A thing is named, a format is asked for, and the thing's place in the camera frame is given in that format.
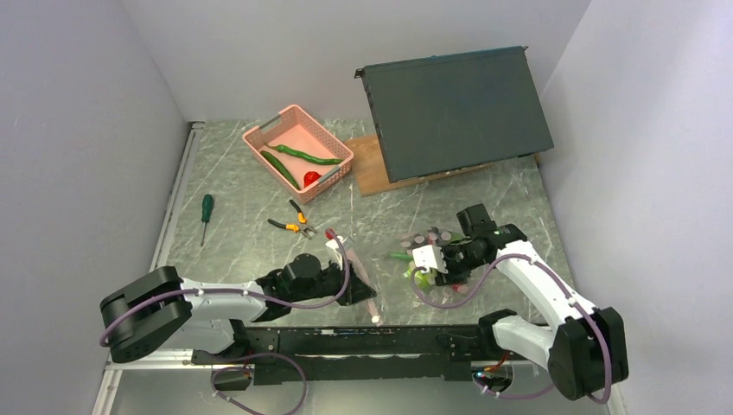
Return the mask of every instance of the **metal frame edge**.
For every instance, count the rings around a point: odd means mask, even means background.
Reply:
[[[609,413],[611,415],[626,415],[626,403],[623,401],[621,388],[616,385],[611,389],[611,399],[608,402]]]
[[[183,148],[181,164],[178,167],[178,173],[175,175],[173,189],[171,190],[168,198],[168,206],[166,207],[165,216],[163,217],[163,226],[161,228],[160,235],[158,236],[158,242],[156,244],[156,250],[153,253],[153,259],[150,263],[150,271],[153,271],[159,264],[165,263],[165,261],[168,260],[170,246],[173,243],[175,224],[178,222],[178,215],[181,212],[183,195],[186,192],[188,179],[190,178],[191,170],[194,167],[196,152],[199,149],[204,125],[205,123],[203,122],[192,123],[191,130],[188,132],[186,146]],[[123,370],[123,368],[112,363],[109,357],[107,357],[105,370],[102,375],[102,382],[99,385],[97,399],[94,402],[94,407],[92,408],[92,415],[110,415],[110,413],[112,413],[112,406],[114,405],[114,399],[117,395],[119,381],[122,378]]]

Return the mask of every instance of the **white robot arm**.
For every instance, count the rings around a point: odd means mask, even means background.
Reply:
[[[522,290],[547,322],[539,326],[512,310],[495,311],[479,319],[485,348],[509,350],[541,366],[568,399],[602,389],[608,384],[606,372],[612,373],[611,383],[628,377],[623,320],[613,308],[599,310],[580,296],[516,226],[497,227],[483,205],[468,207],[457,216],[466,238],[413,250],[415,264],[435,270],[438,285],[465,283],[472,270],[492,264]]]
[[[350,262],[331,262],[322,269],[318,258],[307,253],[243,284],[193,281],[180,278],[175,267],[163,266],[102,300],[106,331],[100,344],[110,348],[116,363],[135,361],[158,348],[240,353],[248,349],[245,323],[269,322],[295,307],[351,305],[375,295],[356,277]],[[321,297],[332,299],[320,305],[296,304]]]

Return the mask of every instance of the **green screwdriver handle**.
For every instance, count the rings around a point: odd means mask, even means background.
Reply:
[[[206,194],[201,203],[201,221],[208,223],[211,220],[211,211],[214,210],[214,197]]]

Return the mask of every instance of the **screwdriver shaft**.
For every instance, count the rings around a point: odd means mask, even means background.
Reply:
[[[202,222],[204,224],[204,231],[201,233],[201,246],[204,246],[204,239],[206,238],[206,222]]]

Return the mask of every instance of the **red bell pepper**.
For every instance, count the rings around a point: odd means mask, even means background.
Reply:
[[[303,186],[307,188],[311,183],[317,181],[320,178],[321,175],[319,175],[317,171],[309,171],[303,177]]]

